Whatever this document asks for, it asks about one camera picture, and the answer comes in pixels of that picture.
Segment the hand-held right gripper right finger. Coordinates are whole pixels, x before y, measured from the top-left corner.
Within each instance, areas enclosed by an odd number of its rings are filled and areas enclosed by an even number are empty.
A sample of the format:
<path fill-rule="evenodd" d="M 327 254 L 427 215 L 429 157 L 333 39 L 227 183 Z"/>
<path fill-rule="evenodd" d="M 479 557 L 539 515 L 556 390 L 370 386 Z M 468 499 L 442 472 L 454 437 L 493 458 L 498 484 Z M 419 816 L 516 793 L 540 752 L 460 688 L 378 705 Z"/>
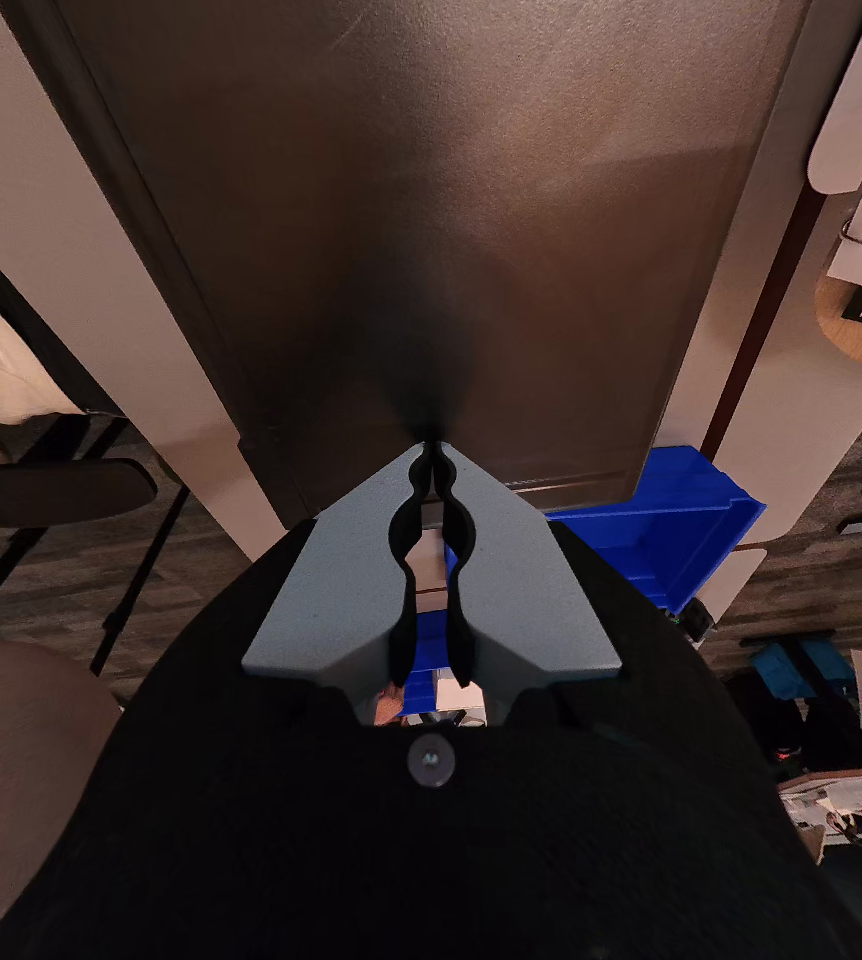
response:
<path fill-rule="evenodd" d="M 446 442 L 437 497 L 450 669 L 500 726 L 521 693 L 616 678 L 622 661 L 545 516 Z"/>

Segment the blue cloth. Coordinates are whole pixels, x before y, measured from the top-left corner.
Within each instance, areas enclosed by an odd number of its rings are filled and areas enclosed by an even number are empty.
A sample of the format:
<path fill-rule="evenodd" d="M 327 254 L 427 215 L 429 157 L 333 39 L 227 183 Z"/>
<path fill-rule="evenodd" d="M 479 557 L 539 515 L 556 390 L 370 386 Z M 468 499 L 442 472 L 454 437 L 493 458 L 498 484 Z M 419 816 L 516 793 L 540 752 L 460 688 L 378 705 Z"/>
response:
<path fill-rule="evenodd" d="M 805 638 L 799 642 L 804 654 L 830 688 L 843 698 L 857 697 L 857 676 L 829 638 Z M 817 697 L 785 647 L 773 643 L 749 659 L 769 693 L 779 701 L 812 700 Z"/>

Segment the newspaper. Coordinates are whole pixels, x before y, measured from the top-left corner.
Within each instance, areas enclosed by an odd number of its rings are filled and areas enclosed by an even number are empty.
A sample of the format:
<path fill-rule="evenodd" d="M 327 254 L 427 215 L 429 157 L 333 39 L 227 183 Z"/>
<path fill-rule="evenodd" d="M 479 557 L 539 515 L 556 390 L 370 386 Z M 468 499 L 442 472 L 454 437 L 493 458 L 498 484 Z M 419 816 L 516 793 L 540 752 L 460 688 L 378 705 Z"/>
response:
<path fill-rule="evenodd" d="M 828 827 L 829 818 L 845 822 L 862 815 L 862 776 L 822 778 L 779 789 L 790 819 L 796 825 Z"/>

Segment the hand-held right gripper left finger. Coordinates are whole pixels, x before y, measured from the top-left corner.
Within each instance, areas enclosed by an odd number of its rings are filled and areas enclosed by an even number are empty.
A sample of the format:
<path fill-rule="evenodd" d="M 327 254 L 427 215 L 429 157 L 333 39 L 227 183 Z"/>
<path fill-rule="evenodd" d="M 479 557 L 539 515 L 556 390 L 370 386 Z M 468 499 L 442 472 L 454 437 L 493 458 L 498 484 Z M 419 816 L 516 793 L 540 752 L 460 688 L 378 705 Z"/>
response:
<path fill-rule="evenodd" d="M 415 574 L 433 449 L 417 443 L 316 519 L 246 650 L 250 676 L 341 690 L 361 722 L 407 678 L 417 644 Z"/>

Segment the black drawer cabinet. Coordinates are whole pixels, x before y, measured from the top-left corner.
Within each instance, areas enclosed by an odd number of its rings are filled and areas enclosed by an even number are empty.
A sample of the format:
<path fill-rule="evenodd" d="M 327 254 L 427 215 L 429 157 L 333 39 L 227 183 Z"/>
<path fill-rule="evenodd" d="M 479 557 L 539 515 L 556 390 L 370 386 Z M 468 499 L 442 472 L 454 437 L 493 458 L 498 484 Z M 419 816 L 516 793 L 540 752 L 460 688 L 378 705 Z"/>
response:
<path fill-rule="evenodd" d="M 0 2 L 287 528 L 630 498 L 809 2 Z"/>

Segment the person's left forearm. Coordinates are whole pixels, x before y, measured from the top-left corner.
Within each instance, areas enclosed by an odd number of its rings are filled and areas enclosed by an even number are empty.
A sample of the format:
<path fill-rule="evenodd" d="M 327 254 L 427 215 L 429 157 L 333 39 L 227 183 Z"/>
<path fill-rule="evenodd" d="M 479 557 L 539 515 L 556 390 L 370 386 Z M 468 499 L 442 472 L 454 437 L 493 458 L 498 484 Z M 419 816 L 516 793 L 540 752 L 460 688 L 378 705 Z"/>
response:
<path fill-rule="evenodd" d="M 0 919 L 64 833 L 121 714 L 86 666 L 0 641 Z"/>

